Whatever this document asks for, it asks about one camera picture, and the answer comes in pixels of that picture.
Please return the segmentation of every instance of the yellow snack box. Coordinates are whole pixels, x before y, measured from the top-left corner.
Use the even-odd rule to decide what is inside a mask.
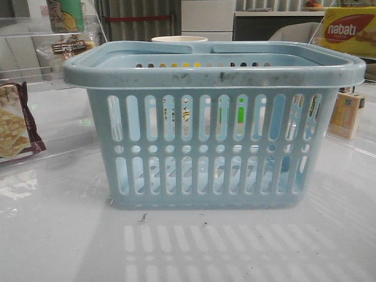
[[[359,130],[365,97],[356,93],[338,93],[328,131],[352,139]]]
[[[322,46],[364,58],[376,58],[376,7],[329,8],[325,12]]]

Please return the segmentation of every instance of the white cabinet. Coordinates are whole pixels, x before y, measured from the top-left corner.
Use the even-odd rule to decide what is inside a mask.
[[[234,0],[182,1],[182,35],[231,41],[235,4]]]

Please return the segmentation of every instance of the packaged food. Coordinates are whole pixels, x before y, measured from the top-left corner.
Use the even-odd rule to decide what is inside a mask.
[[[46,149],[27,102],[26,82],[0,85],[0,163]]]
[[[47,0],[52,31],[55,33],[83,32],[80,0]]]
[[[355,138],[364,104],[365,97],[356,92],[338,93],[328,132],[347,139]]]
[[[330,8],[319,45],[365,58],[376,58],[376,7]]]

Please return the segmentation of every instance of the basket rim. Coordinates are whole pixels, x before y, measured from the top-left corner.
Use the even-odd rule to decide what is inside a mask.
[[[295,55],[312,61],[309,66],[242,66],[127,68],[103,67],[109,55]],[[195,42],[164,43],[115,41],[66,61],[67,84],[88,89],[161,88],[337,88],[364,81],[365,62],[358,57],[298,42]]]

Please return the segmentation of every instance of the white table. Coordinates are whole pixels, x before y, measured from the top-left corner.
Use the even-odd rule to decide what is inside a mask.
[[[325,139],[306,197],[289,209],[119,210],[98,145],[80,142],[0,166],[1,281],[376,279],[372,156]]]

